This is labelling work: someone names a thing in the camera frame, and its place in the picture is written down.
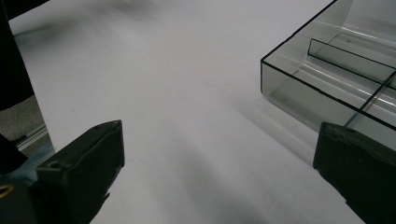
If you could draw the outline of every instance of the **dark floor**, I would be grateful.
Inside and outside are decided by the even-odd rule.
[[[0,111],[0,133],[8,140],[19,139],[43,124],[44,120],[35,96]],[[21,152],[29,157],[49,141],[50,137],[46,134]]]

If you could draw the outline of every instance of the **clear plastic tray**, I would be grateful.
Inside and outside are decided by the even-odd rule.
[[[396,1],[331,2],[262,58],[262,94],[315,131],[347,126],[396,150]]]

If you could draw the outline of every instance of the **transparent plastic organizer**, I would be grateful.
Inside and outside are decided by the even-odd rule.
[[[331,2],[262,59],[262,94],[310,128],[396,150],[396,1]]]

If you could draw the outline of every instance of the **white table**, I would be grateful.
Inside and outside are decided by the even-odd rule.
[[[122,119],[92,223],[362,223],[309,164],[313,131],[260,93],[260,58],[330,0],[51,0],[11,22],[57,150]]]

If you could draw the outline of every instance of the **black fabric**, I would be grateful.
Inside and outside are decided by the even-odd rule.
[[[0,134],[0,175],[18,169],[26,160],[27,157]]]
[[[43,5],[49,0],[4,0],[9,20],[20,16],[21,14]]]
[[[0,110],[34,94],[23,59],[11,29],[3,0],[0,0]]]

